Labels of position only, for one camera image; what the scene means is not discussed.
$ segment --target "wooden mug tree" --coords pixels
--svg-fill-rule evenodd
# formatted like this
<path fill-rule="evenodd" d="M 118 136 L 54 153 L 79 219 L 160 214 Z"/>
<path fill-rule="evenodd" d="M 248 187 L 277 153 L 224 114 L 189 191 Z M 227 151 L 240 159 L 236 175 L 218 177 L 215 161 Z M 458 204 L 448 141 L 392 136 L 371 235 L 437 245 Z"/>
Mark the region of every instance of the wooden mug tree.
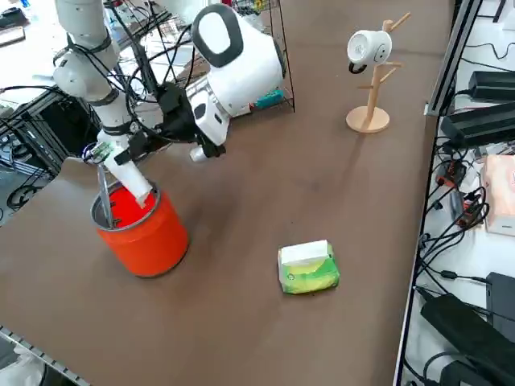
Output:
<path fill-rule="evenodd" d="M 403 24 L 411 13 L 408 12 L 402 16 L 396 23 L 392 20 L 383 22 L 383 31 L 392 32 L 394 29 Z M 388 113 L 377 107 L 377 97 L 379 96 L 379 88 L 398 68 L 402 67 L 401 62 L 384 62 L 373 69 L 371 85 L 360 86 L 360 89 L 370 90 L 369 103 L 366 106 L 356 107 L 347 115 L 347 125 L 360 133 L 378 133 L 388 127 Z M 383 75 L 383 68 L 391 67 L 391 69 Z"/>

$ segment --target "teal object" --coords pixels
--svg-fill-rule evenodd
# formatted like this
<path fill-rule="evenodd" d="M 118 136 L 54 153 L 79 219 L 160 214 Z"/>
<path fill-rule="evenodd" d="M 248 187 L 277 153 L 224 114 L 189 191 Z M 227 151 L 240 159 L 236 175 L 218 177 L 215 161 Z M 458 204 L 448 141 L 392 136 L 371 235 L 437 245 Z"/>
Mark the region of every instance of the teal object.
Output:
<path fill-rule="evenodd" d="M 254 107 L 258 109 L 265 109 L 267 107 L 276 105 L 281 103 L 284 100 L 284 92 L 282 90 L 274 90 L 270 91 L 265 96 L 259 98 L 256 103 L 254 103 Z"/>

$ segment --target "wire rack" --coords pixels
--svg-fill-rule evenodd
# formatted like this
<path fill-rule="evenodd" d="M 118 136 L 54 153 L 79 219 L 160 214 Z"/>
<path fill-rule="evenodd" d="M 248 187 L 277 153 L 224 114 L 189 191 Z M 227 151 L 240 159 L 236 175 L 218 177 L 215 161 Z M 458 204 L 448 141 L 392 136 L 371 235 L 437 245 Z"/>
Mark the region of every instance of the wire rack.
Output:
<path fill-rule="evenodd" d="M 282 19 L 281 0 L 226 0 L 253 27 L 271 35 L 278 44 L 286 65 L 286 76 L 279 88 L 283 101 L 295 111 L 295 92 L 290 72 L 290 58 Z"/>

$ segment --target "metal rack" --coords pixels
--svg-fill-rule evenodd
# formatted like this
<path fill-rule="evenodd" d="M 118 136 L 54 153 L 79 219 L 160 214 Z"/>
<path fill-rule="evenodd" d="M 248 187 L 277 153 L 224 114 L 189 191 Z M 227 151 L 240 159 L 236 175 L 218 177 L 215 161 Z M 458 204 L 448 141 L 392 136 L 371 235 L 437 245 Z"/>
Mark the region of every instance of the metal rack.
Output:
<path fill-rule="evenodd" d="M 281 0 L 232 0 L 231 6 L 244 17 L 259 17 L 262 22 L 262 32 L 272 36 L 277 42 L 286 64 L 286 76 L 280 89 L 284 92 L 284 102 L 295 111 L 295 91 L 291 78 Z"/>

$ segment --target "metal frame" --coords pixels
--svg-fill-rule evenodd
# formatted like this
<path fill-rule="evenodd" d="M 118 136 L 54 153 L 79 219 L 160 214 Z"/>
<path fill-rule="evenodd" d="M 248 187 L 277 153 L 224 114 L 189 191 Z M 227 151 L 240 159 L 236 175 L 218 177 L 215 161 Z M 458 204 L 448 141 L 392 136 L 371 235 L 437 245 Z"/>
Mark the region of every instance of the metal frame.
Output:
<path fill-rule="evenodd" d="M 436 80 L 435 89 L 426 109 L 427 115 L 441 116 L 446 108 L 445 102 L 452 90 L 461 55 L 464 52 L 465 44 L 482 3 L 483 0 L 463 0 L 461 3 L 443 57 L 442 67 Z"/>
<path fill-rule="evenodd" d="M 15 344 L 19 344 L 25 347 L 28 351 L 30 351 L 34 356 L 40 358 L 47 366 L 50 366 L 61 375 L 65 376 L 73 383 L 78 384 L 79 386 L 91 386 L 88 382 L 80 378 L 77 374 L 72 372 L 66 366 L 63 366 L 61 363 L 54 360 L 52 357 L 48 356 L 41 350 L 32 346 L 28 341 L 26 341 L 23 337 L 16 335 L 14 332 L 8 330 L 4 326 L 0 324 L 0 338 L 4 338 L 8 342 L 12 342 Z"/>

